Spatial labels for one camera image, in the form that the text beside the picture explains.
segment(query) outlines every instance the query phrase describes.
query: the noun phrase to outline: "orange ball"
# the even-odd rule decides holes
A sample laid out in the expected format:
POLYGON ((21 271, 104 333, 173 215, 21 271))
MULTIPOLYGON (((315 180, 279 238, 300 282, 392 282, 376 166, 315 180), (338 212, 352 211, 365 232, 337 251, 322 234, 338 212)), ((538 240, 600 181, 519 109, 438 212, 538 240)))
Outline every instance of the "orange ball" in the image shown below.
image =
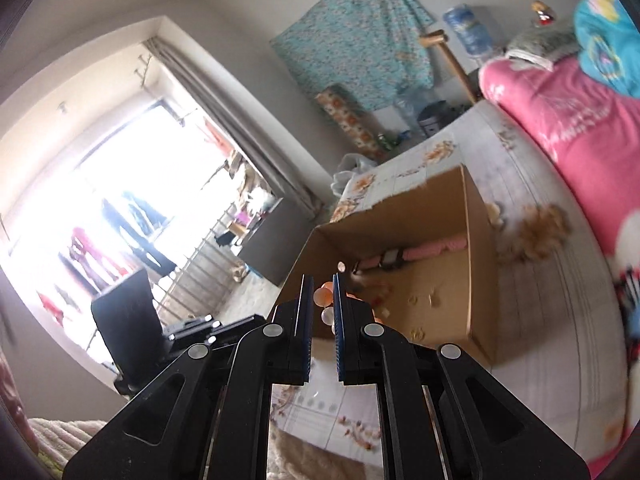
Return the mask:
POLYGON ((317 306, 326 308, 328 306, 331 306, 333 302, 334 294, 328 288, 322 286, 314 292, 314 303, 317 306))

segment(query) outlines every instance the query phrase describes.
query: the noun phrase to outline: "white ball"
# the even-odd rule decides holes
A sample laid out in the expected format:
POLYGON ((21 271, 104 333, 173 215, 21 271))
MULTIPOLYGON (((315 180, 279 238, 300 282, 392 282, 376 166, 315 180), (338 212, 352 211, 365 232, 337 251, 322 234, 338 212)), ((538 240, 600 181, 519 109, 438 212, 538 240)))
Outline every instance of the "white ball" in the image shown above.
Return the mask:
POLYGON ((334 308, 332 306, 328 306, 326 309, 322 311, 322 322, 325 325, 331 326, 334 324, 334 308))

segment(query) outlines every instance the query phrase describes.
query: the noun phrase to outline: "plastic bag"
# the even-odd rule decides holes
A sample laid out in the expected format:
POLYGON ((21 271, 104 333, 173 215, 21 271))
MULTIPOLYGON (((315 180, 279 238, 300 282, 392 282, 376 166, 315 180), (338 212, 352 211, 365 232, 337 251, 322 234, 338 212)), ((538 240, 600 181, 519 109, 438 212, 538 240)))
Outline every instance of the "plastic bag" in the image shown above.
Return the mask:
POLYGON ((349 181, 354 177, 367 173, 378 164, 359 153, 347 153, 338 165, 338 171, 334 173, 334 181, 331 191, 337 197, 341 197, 349 181))

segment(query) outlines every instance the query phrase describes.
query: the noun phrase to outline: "beige blanket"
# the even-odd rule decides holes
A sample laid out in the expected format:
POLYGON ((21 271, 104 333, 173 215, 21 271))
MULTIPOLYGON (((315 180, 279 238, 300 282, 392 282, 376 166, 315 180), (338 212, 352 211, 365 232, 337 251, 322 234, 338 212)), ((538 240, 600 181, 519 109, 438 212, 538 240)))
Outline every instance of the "beige blanket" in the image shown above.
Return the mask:
MULTIPOLYGON (((101 420, 61 422, 29 421, 40 446, 40 459, 56 478, 66 463, 105 425, 101 420)), ((272 426, 267 457, 268 480, 364 480, 359 463, 307 444, 272 426)))

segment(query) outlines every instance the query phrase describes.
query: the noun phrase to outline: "figurine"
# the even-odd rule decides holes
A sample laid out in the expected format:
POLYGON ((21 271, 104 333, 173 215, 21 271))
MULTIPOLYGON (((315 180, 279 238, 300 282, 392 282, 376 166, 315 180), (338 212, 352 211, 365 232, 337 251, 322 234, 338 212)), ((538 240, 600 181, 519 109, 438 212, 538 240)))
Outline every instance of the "figurine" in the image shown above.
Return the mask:
POLYGON ((556 20, 556 14, 554 10, 547 4, 536 0, 531 4, 531 10, 533 10, 538 16, 536 25, 542 27, 544 25, 551 25, 556 20))

